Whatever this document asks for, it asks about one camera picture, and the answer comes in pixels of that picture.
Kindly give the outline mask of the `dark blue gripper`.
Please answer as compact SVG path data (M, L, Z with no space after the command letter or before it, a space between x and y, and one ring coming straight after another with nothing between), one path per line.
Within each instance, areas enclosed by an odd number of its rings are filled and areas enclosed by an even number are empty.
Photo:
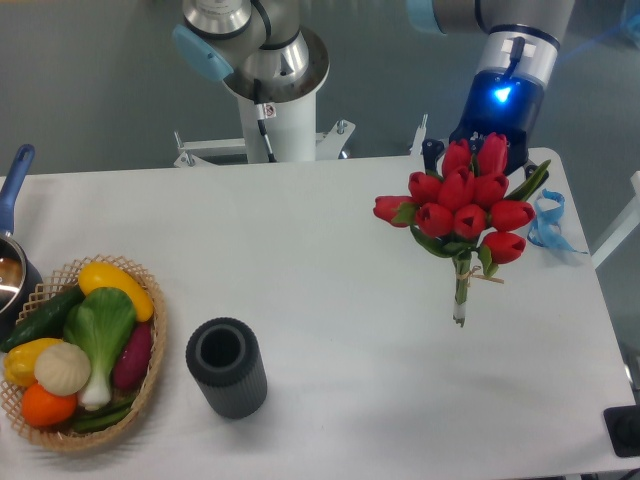
M523 167L523 185L541 186L549 177L549 161L535 164L527 160L529 137L543 99L544 89L535 82L520 77L504 80L497 72L482 71L473 79L460 121L449 135L449 142L483 140L491 133L502 134L508 142L505 173L510 175ZM444 151L443 141L423 140L426 171L437 172L437 163Z

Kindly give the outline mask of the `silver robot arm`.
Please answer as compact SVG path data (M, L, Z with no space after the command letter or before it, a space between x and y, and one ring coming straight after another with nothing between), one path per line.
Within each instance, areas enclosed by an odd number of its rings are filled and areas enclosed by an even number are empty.
M509 171L537 172L528 141L574 5L570 1L410 1L414 28L483 32L487 42L450 142L478 150L507 139ZM186 63L235 96L250 163L331 160L353 133L316 129L316 95L329 72L322 40L300 23L296 1L186 1L172 33Z

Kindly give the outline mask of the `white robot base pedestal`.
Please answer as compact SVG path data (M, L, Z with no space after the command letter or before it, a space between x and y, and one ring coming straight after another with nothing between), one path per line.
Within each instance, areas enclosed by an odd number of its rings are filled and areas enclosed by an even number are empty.
M224 140L175 140L178 168L211 166L222 157L246 157L250 164L309 162L345 158L345 146L356 125L338 120L328 131L316 125L317 94L329 74L326 53L277 54L260 52L245 70L224 80L237 100L242 136Z

